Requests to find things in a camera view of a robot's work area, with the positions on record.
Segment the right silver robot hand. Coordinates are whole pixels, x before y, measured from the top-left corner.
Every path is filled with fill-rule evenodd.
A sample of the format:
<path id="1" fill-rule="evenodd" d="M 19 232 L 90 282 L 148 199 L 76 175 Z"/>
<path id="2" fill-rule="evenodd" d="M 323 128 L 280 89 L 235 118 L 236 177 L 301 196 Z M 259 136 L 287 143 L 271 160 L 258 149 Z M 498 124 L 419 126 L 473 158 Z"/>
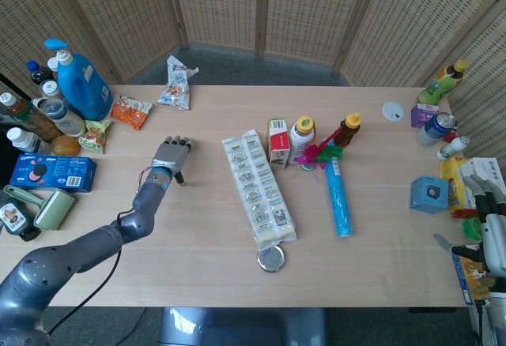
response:
<path id="1" fill-rule="evenodd" d="M 477 175 L 464 176 L 463 182 L 473 194 L 481 224 L 481 243 L 477 250 L 454 245 L 442 235 L 433 238 L 447 252 L 481 262 L 496 278 L 505 278 L 505 194 L 491 180 Z"/>

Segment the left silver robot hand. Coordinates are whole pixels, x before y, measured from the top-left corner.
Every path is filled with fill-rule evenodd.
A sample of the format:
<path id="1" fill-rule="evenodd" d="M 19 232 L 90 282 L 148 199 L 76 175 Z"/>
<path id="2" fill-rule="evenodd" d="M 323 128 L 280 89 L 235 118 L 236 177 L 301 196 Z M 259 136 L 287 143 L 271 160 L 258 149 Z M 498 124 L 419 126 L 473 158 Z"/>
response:
<path id="1" fill-rule="evenodd" d="M 182 186 L 185 184 L 182 174 L 183 165 L 192 148 L 193 141 L 190 138 L 179 135 L 174 137 L 168 136 L 160 144 L 152 159 L 151 166 L 168 169 L 171 176 Z"/>

